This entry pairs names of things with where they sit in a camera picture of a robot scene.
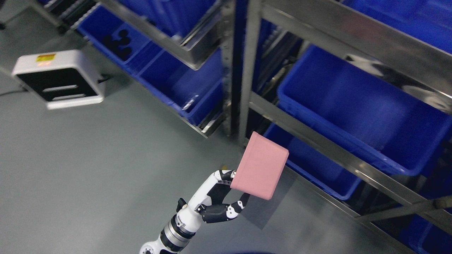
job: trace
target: gray floor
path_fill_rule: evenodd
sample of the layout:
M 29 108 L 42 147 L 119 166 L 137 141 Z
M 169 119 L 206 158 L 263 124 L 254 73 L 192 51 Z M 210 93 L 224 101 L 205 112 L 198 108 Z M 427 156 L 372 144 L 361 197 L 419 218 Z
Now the gray floor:
M 47 111 L 30 93 L 0 97 L 0 253 L 137 253 L 222 164 L 243 153 L 204 139 L 76 34 L 63 37 L 26 1 L 0 11 L 0 93 L 20 55 L 81 48 L 114 75 L 98 105 Z M 14 17 L 14 12 L 24 9 Z M 237 198 L 232 193 L 227 201 Z M 186 254 L 397 253 L 284 173 L 274 198 L 203 225 Z

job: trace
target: pink box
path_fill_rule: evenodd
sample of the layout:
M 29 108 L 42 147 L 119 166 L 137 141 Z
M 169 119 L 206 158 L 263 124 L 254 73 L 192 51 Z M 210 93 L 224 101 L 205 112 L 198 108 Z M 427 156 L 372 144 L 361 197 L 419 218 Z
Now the pink box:
M 231 188 L 271 199 L 288 156 L 286 148 L 253 132 Z

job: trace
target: warning sticker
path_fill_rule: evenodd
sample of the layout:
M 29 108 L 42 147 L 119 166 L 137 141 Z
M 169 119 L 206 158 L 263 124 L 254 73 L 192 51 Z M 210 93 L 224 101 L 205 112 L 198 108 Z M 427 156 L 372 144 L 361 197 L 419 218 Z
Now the warning sticker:
M 40 55 L 36 58 L 36 62 L 42 62 L 42 61 L 51 61 L 55 58 L 56 54 L 50 54 L 50 55 Z

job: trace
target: robotic hand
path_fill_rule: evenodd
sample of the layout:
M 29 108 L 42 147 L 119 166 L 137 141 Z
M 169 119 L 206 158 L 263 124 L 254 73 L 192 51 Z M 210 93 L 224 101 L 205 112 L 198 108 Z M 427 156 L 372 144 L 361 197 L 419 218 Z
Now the robotic hand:
M 223 204 L 231 190 L 236 170 L 217 170 L 199 187 L 188 204 L 180 198 L 175 214 L 153 242 L 145 243 L 140 254 L 176 254 L 188 245 L 202 222 L 215 223 L 235 219 L 248 202 L 244 193 L 231 205 Z

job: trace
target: blue plastic bin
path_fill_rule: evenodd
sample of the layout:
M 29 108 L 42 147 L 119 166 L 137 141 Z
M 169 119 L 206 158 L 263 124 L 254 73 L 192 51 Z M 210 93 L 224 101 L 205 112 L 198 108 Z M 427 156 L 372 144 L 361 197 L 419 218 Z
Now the blue plastic bin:
M 333 197 L 349 199 L 361 181 L 275 124 L 268 128 L 264 137 L 286 147 L 289 150 L 287 165 Z
M 181 37 L 194 28 L 214 3 L 215 0 L 151 0 L 161 25 Z
M 347 0 L 351 8 L 452 53 L 452 1 Z
M 136 78 L 189 123 L 198 125 L 222 100 L 221 52 L 217 50 L 194 71 L 161 51 Z
M 451 159 L 450 153 L 443 155 Z M 452 195 L 452 164 L 435 169 L 432 177 L 427 179 L 421 194 L 428 198 Z M 452 252 L 452 236 L 437 228 L 427 220 L 415 215 L 410 225 L 400 232 L 399 239 L 421 254 L 442 254 Z
M 150 0 L 119 0 L 119 2 L 136 14 L 145 16 L 150 21 L 157 23 L 158 14 L 155 8 L 151 7 Z
M 120 0 L 170 36 L 185 37 L 215 0 Z
M 95 9 L 79 24 L 77 29 L 96 48 L 131 74 L 136 74 L 141 71 L 161 51 L 159 46 L 104 7 Z M 120 39 L 118 33 L 123 29 L 128 31 L 127 36 L 131 41 L 128 45 L 119 46 L 119 48 L 124 49 L 125 47 L 130 47 L 132 49 L 131 54 L 126 60 L 121 59 L 103 43 L 103 39 L 108 35 L 111 35 L 115 40 Z
M 452 117 L 314 46 L 278 96 L 281 109 L 389 174 L 418 175 L 451 134 Z
M 418 215 L 414 216 L 408 228 L 401 231 L 399 238 L 420 254 L 452 252 L 452 236 Z

